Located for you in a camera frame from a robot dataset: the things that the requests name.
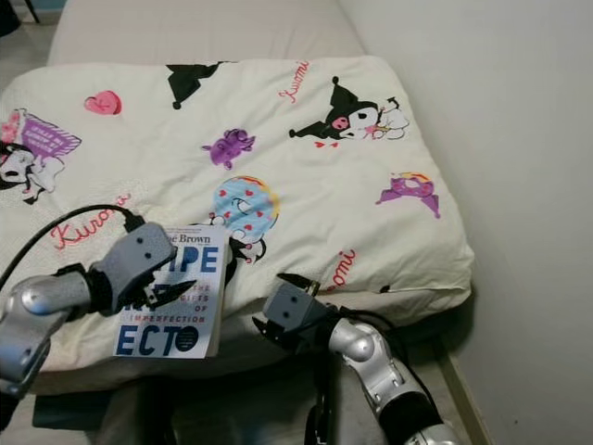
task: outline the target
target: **cartoon print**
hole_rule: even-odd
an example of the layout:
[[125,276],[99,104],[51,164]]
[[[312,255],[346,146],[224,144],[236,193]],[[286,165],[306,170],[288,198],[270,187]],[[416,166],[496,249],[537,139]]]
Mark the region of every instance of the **cartoon print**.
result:
[[96,114],[116,115],[121,113],[121,99],[112,91],[102,91],[87,97],[84,107]]
[[325,139],[399,139],[404,136],[404,128],[410,123],[399,109],[394,97],[380,107],[374,102],[359,101],[346,88],[339,85],[334,77],[334,92],[330,104],[332,110],[325,121],[317,121],[302,130],[290,130],[290,137],[313,135]]
[[224,132],[224,137],[216,141],[212,146],[202,146],[210,152],[210,159],[214,165],[222,164],[226,170],[233,167],[232,159],[238,157],[244,151],[251,151],[256,136],[247,136],[245,130],[235,128]]
[[398,178],[391,178],[391,188],[381,192],[381,197],[375,204],[381,204],[399,197],[419,197],[436,218],[441,215],[438,212],[438,195],[435,195],[435,185],[431,179],[421,173],[401,173]]
[[15,109],[1,128],[0,191],[19,186],[23,201],[33,204],[43,191],[54,191],[65,168],[61,157],[81,139],[25,109]]
[[182,102],[202,86],[200,79],[211,77],[221,63],[216,65],[167,65],[167,68],[173,71],[169,76],[170,89],[175,96],[173,108],[180,109]]
[[233,257],[226,270],[229,283],[239,259],[254,264],[265,255],[263,237],[276,224],[280,206],[270,188],[250,176],[237,176],[222,183],[214,192],[214,206],[210,224],[223,225],[231,234]]

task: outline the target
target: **floor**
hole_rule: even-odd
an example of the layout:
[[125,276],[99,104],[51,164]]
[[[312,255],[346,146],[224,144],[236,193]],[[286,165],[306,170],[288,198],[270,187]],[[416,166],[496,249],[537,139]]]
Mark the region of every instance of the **floor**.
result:
[[[25,23],[16,32],[0,39],[0,93],[16,76],[45,64],[58,19],[57,13],[42,15],[42,25]],[[432,391],[442,417],[458,431],[461,443],[470,445],[432,348],[425,343],[419,344],[410,355],[414,369]],[[215,441],[208,439],[210,444],[302,443],[307,412],[314,399],[310,380],[303,378],[308,369],[303,364],[280,373],[275,369],[270,375],[257,374],[255,380],[251,377],[234,378],[230,388],[216,390],[212,398],[204,397],[206,394],[199,383],[189,384],[180,391],[177,400],[174,423],[180,431],[178,440],[181,444],[197,443],[209,432],[218,438]],[[259,390],[262,382],[268,388],[265,393]],[[95,442],[92,435],[82,432],[33,428],[30,426],[33,401],[34,397],[30,396],[19,406],[12,424],[0,439],[2,445],[87,445]],[[380,437],[377,438],[375,441],[367,437],[365,443],[381,443]]]
[[41,14],[39,25],[29,17],[23,19],[20,28],[0,38],[0,92],[15,77],[45,65],[59,13]]

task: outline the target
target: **mattress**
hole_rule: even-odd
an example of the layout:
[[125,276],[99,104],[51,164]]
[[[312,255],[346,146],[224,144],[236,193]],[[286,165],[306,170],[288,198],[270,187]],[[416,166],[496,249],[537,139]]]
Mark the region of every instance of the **mattress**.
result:
[[48,65],[362,54],[334,0],[69,0]]
[[[336,301],[469,293],[457,206],[378,57],[48,67],[8,86],[0,117],[0,268],[46,215],[117,202],[165,226],[226,229],[225,318],[267,298],[278,273]],[[18,276],[88,265],[121,234],[109,211],[64,222]],[[45,370],[109,358],[115,323],[65,325]]]
[[[69,0],[48,63],[164,64],[251,57],[302,60],[362,53],[339,5],[330,0]],[[469,292],[461,287],[390,290],[383,294],[354,290],[340,293],[339,299],[336,295],[321,298],[352,308],[377,310],[398,324],[410,324],[460,304]],[[205,360],[198,366],[180,361],[122,358],[90,363],[74,353],[66,360],[76,363],[72,369],[58,371],[64,367],[53,361],[51,372],[45,369],[40,374],[34,390],[56,394],[114,388],[139,375],[204,377],[277,361],[283,353],[264,341],[251,322],[251,316],[261,310],[262,304],[263,299],[253,300],[225,320],[216,360]],[[70,338],[71,342],[86,340]]]

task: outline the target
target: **baseboard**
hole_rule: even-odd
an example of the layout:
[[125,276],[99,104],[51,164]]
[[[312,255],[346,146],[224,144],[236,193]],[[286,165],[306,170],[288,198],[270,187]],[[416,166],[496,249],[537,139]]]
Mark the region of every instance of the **baseboard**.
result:
[[[14,7],[15,11],[17,11],[17,13],[21,13],[21,12],[29,12],[29,9],[27,8],[27,4],[25,3],[25,0],[8,0],[11,4],[12,7]],[[52,2],[49,2],[50,5],[47,4],[48,2],[41,2],[41,5],[33,5],[33,7],[35,8],[35,12],[57,12],[57,11],[61,11],[63,9],[63,5],[60,5],[59,7],[49,7],[51,6]]]
[[[27,8],[26,5],[13,5],[12,6],[15,12],[19,17],[27,16],[31,14],[31,11]],[[62,8],[55,8],[55,9],[37,9],[35,8],[35,12],[38,16],[42,16],[43,14],[57,14],[62,12]]]
[[446,344],[440,337],[433,342],[438,366],[447,382],[451,397],[460,413],[461,421],[465,426],[472,445],[493,445],[486,426],[482,422],[482,416],[478,412],[472,396],[465,384],[457,364],[457,359],[448,352]]

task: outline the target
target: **book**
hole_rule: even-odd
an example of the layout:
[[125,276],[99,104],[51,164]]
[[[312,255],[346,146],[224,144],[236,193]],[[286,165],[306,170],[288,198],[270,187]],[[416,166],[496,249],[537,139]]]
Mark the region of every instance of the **book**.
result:
[[151,290],[196,282],[178,299],[158,308],[125,307],[119,315],[115,356],[203,359],[218,352],[228,235],[215,225],[165,231],[177,255],[154,272]]

